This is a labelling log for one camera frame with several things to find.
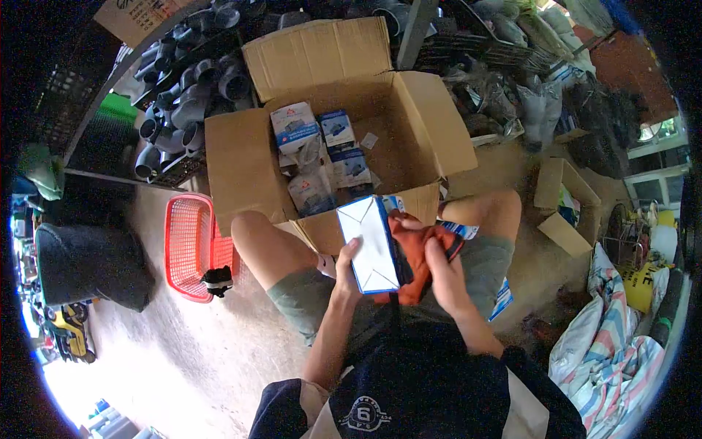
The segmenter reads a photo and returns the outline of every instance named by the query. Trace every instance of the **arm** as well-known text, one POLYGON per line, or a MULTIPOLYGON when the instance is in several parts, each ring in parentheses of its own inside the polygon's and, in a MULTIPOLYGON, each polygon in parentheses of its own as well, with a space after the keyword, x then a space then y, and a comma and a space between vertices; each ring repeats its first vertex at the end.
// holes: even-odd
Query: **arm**
POLYGON ((570 400, 526 355, 523 349, 505 347, 480 316, 465 290, 458 257, 451 263, 435 238, 425 248, 434 279, 434 295, 439 305, 456 321, 468 352, 489 354, 501 360, 549 411, 547 437, 582 438, 585 428, 570 400))
POLYGON ((360 240, 354 238, 341 249, 336 262, 336 285, 303 368, 304 380, 328 391, 335 386, 341 373, 346 338, 351 330, 354 309, 362 296, 351 269, 351 258, 360 244, 360 240))
POLYGON ((468 351, 475 355, 487 353, 501 358, 504 346, 480 316, 465 290, 460 256, 449 263, 443 248, 435 238, 427 241, 424 250, 432 272, 437 302, 456 321, 468 351))

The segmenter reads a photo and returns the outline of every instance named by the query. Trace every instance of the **leg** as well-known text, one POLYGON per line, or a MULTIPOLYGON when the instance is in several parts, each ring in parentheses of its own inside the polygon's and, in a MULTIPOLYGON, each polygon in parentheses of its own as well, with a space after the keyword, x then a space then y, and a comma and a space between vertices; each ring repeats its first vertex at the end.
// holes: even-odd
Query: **leg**
MULTIPOLYGON (((439 213, 445 221, 480 227, 477 235, 465 242, 459 257, 466 290, 485 319, 492 314, 497 293, 512 262, 521 215, 522 202, 514 190, 457 199, 446 203, 439 213)), ((427 293, 420 307, 431 320, 452 321, 436 302, 432 291, 427 293)))
POLYGON ((246 211, 234 217, 232 240, 265 290, 291 273, 317 267, 317 255, 304 242, 273 226, 260 212, 246 211))
POLYGON ((504 237, 514 244, 522 217, 522 201, 512 189, 495 190, 450 201, 439 217, 452 223, 477 225, 479 235, 504 237))
POLYGON ((232 240, 273 304, 311 346, 335 283, 317 270, 317 255, 254 211, 234 218, 232 240))

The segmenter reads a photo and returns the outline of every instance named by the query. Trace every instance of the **grey shorts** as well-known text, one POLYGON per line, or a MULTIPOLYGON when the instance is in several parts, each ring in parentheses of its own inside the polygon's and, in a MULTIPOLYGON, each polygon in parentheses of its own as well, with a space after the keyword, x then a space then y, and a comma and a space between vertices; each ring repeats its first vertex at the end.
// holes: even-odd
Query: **grey shorts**
MULTIPOLYGON (((495 307, 497 293, 512 262, 515 245, 508 239, 478 236, 468 240, 460 251, 465 275, 465 289, 480 315, 487 319, 495 307)), ((271 287, 266 294, 295 329, 312 345, 329 304, 336 281, 316 268, 291 273, 271 287)), ((438 304, 434 292, 428 293, 417 306, 401 307, 402 322, 453 322, 438 304)), ((356 307, 349 351, 362 346, 390 321, 389 306, 377 306, 372 296, 364 296, 356 307)))

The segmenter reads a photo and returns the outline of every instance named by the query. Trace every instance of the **printed logo on shirt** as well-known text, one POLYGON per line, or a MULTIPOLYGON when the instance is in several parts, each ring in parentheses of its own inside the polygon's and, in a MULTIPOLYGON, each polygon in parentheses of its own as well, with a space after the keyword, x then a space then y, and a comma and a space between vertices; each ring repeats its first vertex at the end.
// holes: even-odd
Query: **printed logo on shirt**
POLYGON ((380 405, 370 396, 362 396, 353 403, 349 414, 341 419, 340 424, 360 431, 375 431, 383 422, 392 418, 380 410, 380 405))

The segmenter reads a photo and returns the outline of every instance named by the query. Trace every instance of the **white sock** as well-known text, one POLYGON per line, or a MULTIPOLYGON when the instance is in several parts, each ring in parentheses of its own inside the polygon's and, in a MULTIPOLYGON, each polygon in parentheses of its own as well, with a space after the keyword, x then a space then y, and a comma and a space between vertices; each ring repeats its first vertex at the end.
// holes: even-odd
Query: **white sock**
POLYGON ((330 254, 317 253, 317 270, 325 276, 336 279, 336 265, 330 254))

